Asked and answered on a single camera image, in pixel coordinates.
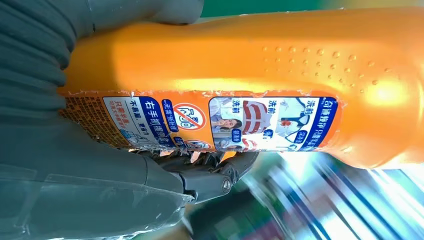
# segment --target plastic bottle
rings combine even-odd
[[[78,44],[61,114],[116,147],[420,163],[423,23],[410,7],[134,24]]]

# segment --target blurred background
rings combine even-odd
[[[202,17],[419,6],[422,0],[206,0]],[[363,170],[319,152],[263,152],[227,196],[135,240],[424,239],[424,166]]]

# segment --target person on label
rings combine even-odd
[[[78,39],[140,20],[191,24],[203,5],[0,1],[1,240],[103,239],[177,224],[192,199],[181,178],[149,157],[96,142],[59,116],[66,101],[57,88],[66,84],[63,70]]]
[[[237,129],[242,126],[242,121],[238,119],[219,119],[218,121],[210,121],[212,125],[212,132],[219,133],[221,130]]]

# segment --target gray gripper arm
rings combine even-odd
[[[259,152],[238,152],[215,168],[193,165],[178,171],[184,193],[194,197],[192,204],[202,203],[228,194],[231,187],[253,166]]]

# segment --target product label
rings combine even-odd
[[[324,92],[114,94],[65,95],[60,114],[114,147],[200,152],[312,151],[328,143],[341,117]]]
[[[337,111],[332,97],[214,97],[210,126],[219,151],[310,151]]]
[[[134,147],[175,147],[166,127],[161,105],[154,98],[104,97],[103,101],[116,127]]]

